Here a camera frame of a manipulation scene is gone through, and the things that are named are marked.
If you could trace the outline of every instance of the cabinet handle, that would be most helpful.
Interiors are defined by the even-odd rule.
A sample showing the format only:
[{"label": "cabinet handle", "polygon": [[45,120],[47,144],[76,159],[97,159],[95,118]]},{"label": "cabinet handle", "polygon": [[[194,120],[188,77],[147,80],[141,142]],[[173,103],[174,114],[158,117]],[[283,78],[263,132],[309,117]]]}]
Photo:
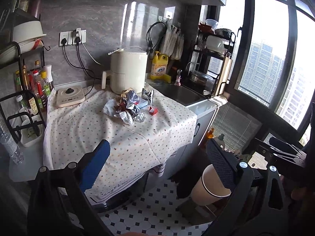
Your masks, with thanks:
[{"label": "cabinet handle", "polygon": [[197,130],[196,134],[194,135],[194,137],[197,135],[197,133],[198,133],[198,131],[199,131],[199,129],[200,129],[200,123],[197,123],[196,128],[197,128],[197,127],[198,127],[198,130]]}]

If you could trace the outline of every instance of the red candy wrapper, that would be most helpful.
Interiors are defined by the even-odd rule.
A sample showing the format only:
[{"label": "red candy wrapper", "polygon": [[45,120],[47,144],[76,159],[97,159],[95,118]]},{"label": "red candy wrapper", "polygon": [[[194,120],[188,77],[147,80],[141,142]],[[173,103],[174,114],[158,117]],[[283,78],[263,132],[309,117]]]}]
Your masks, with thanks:
[{"label": "red candy wrapper", "polygon": [[152,106],[150,106],[149,108],[149,114],[151,115],[155,115],[156,113],[158,112],[158,109],[157,108],[153,108]]}]

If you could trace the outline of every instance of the metal screw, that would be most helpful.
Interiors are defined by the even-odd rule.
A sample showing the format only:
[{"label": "metal screw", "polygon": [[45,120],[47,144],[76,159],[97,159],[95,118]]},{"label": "metal screw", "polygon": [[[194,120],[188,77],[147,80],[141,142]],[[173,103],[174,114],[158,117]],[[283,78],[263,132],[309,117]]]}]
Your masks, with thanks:
[{"label": "metal screw", "polygon": [[270,166],[269,169],[273,172],[277,171],[277,168],[275,166]]},{"label": "metal screw", "polygon": [[46,171],[46,167],[45,166],[42,166],[39,168],[39,172],[45,172]]},{"label": "metal screw", "polygon": [[247,168],[247,166],[248,166],[247,163],[246,163],[246,162],[243,162],[243,161],[240,162],[239,165],[240,165],[242,168]]},{"label": "metal screw", "polygon": [[70,169],[74,169],[76,166],[77,166],[76,162],[70,162],[68,164],[68,168],[70,168]]}]

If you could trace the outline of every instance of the polka dot tablecloth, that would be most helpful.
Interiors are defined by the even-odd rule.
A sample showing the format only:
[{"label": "polka dot tablecloth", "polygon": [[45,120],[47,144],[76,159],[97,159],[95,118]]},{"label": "polka dot tablecloth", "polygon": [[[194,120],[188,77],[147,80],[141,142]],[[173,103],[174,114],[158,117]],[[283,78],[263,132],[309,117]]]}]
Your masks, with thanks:
[{"label": "polka dot tablecloth", "polygon": [[[145,89],[152,87],[146,84]],[[146,106],[141,109],[145,121],[128,125],[102,112],[106,102],[117,96],[109,87],[102,90],[96,85],[78,105],[57,109],[56,92],[48,99],[44,165],[50,170],[78,162],[102,139],[111,145],[111,154],[93,187],[85,192],[91,204],[104,202],[121,192],[193,140],[197,116],[183,105],[154,90],[152,105],[158,113],[151,116]]]}]

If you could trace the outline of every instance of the black and white floor tile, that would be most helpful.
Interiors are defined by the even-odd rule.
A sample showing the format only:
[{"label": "black and white floor tile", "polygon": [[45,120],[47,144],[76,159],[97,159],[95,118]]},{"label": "black and white floor tile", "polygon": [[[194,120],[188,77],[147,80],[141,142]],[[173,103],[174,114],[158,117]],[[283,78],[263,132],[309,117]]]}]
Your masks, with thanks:
[{"label": "black and white floor tile", "polygon": [[177,207],[187,199],[178,199],[176,184],[166,180],[135,202],[101,217],[114,235],[142,232],[148,235],[200,236],[208,224],[192,226]]}]

